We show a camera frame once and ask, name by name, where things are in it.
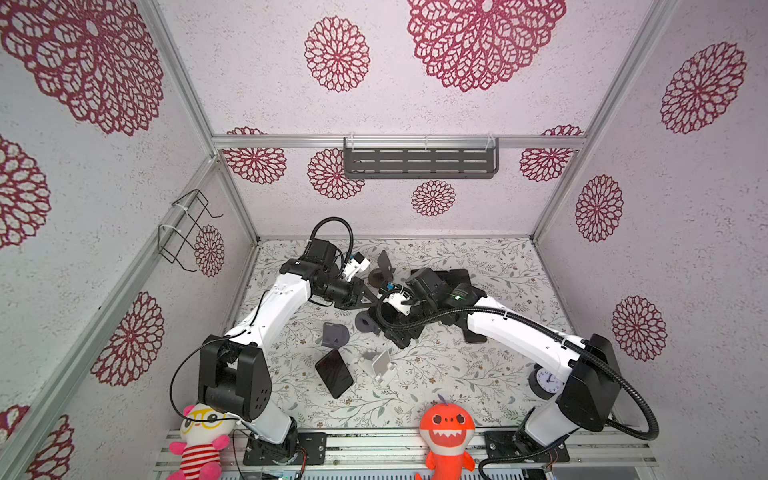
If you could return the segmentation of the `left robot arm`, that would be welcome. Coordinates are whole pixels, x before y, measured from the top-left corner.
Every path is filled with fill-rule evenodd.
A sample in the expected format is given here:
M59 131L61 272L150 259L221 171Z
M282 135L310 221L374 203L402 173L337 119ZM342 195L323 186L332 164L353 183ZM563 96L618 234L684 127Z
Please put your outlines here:
M225 335L208 337L200 351L198 401L234 416L272 445L284 443L295 427L271 399L266 353L311 298L311 286L299 275L278 275L251 313Z

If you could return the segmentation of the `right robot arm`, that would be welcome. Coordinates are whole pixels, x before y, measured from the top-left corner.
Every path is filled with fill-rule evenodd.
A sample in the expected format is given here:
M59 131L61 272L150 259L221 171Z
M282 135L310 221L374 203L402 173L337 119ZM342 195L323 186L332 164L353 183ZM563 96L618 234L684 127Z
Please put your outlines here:
M446 321L526 356L563 382L563 389L531 410L520 425L524 441L533 447L558 445L580 429L601 432L609 424L620 386L587 358L598 346L609 344L599 336L587 341L553 330L473 290L448 293L440 300L386 291L369 315L401 348L408 341L398 337L400 332L410 336L423 326Z

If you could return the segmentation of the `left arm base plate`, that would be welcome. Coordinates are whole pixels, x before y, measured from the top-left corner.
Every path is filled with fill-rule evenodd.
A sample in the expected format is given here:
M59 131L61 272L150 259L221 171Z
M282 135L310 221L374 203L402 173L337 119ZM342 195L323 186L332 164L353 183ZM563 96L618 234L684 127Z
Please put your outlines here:
M289 433L281 444L248 436L243 463L253 467L323 465L327 447L326 433Z

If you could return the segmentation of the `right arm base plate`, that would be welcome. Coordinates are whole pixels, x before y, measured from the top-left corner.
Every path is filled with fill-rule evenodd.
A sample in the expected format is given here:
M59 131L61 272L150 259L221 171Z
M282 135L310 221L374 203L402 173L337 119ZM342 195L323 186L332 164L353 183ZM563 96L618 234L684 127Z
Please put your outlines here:
M488 458L495 463L568 463L570 454L564 443L541 446L524 432L513 429L490 430L483 434Z

